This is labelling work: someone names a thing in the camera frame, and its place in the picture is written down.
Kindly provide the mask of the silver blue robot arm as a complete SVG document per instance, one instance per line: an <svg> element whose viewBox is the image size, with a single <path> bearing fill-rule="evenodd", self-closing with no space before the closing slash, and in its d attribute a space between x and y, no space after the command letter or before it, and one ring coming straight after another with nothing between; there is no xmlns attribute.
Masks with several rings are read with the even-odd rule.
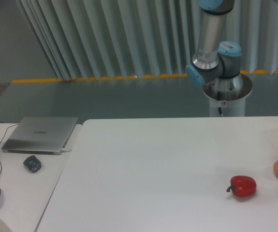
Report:
<svg viewBox="0 0 278 232"><path fill-rule="evenodd" d="M278 0L199 0L200 37L186 66L199 86L234 73L278 70Z"/></svg>

